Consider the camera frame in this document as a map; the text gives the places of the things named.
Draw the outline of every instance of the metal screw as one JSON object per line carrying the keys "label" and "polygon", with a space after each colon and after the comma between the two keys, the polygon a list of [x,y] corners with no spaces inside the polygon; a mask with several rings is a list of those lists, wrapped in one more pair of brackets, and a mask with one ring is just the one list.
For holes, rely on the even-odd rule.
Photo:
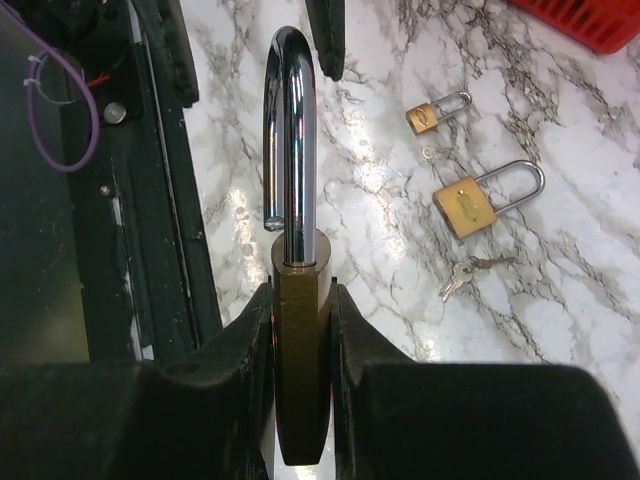
{"label": "metal screw", "polygon": [[127,109],[121,103],[111,102],[107,105],[107,108],[104,109],[102,116],[105,122],[111,125],[117,125],[127,116]]}

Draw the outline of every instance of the padlock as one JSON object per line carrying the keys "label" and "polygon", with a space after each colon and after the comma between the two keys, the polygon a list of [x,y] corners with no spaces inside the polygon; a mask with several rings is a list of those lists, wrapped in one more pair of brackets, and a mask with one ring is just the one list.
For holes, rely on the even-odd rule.
{"label": "padlock", "polygon": [[[445,113],[444,115],[439,117],[436,113],[435,108],[439,107],[443,103],[447,103],[453,98],[458,97],[462,99],[462,107],[452,112]],[[414,107],[411,110],[407,111],[407,121],[413,129],[413,133],[417,135],[418,133],[426,132],[427,130],[436,128],[438,126],[438,123],[448,120],[453,115],[460,113],[462,110],[471,105],[471,102],[472,98],[469,92],[465,92],[464,90],[455,92],[451,95],[447,95],[446,97],[441,98],[440,100],[436,100],[433,103],[423,103],[422,105],[418,105],[417,107]]]}
{"label": "padlock", "polygon": [[287,465],[320,461],[331,406],[331,244],[316,229],[315,85],[307,40],[282,27],[265,77],[263,213],[266,230],[284,230],[271,261],[276,416]]}
{"label": "padlock", "polygon": [[[528,195],[495,209],[479,184],[514,167],[528,168],[536,178],[536,188]],[[480,177],[462,178],[434,193],[433,200],[456,238],[461,239],[494,224],[498,215],[537,197],[544,190],[545,183],[544,172],[538,165],[529,160],[516,160]]]}

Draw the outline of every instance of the red plastic crate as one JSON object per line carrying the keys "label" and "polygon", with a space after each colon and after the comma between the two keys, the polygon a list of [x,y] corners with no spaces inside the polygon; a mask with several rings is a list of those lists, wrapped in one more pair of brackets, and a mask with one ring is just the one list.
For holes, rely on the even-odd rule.
{"label": "red plastic crate", "polygon": [[596,52],[614,53],[640,33],[640,0],[510,0]]}

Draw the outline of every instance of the white marble countertop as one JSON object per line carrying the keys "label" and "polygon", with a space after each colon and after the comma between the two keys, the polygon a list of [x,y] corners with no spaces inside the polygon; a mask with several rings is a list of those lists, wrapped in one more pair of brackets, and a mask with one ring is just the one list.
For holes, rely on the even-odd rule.
{"label": "white marble countertop", "polygon": [[[187,126],[229,321],[271,269],[275,234],[261,210],[269,42],[283,25],[311,35],[302,0],[182,4],[201,91]],[[640,42],[598,57],[502,0],[350,0],[346,39],[340,82],[316,62],[318,228],[334,275],[414,359],[585,368],[639,451]],[[411,132],[407,109],[461,88],[474,98],[467,113]],[[457,241],[432,193],[520,158],[544,169],[546,190]],[[514,172],[487,190],[500,203],[532,183]],[[443,304],[438,290],[466,255],[517,264],[480,272]]]}

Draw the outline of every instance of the small key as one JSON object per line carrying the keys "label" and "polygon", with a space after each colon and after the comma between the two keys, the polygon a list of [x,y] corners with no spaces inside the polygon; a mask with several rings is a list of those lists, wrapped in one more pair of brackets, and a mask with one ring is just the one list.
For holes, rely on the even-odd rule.
{"label": "small key", "polygon": [[500,258],[492,258],[492,259],[483,259],[478,257],[467,257],[469,262],[473,268],[477,268],[480,270],[487,270],[498,263],[513,263],[516,261],[516,257],[500,257]]}
{"label": "small key", "polygon": [[470,262],[462,261],[456,263],[453,266],[453,274],[449,281],[445,283],[444,287],[440,290],[438,295],[442,298],[443,302],[449,300],[449,297],[453,292],[458,290],[462,285],[469,282],[473,278],[473,272],[475,268]]}

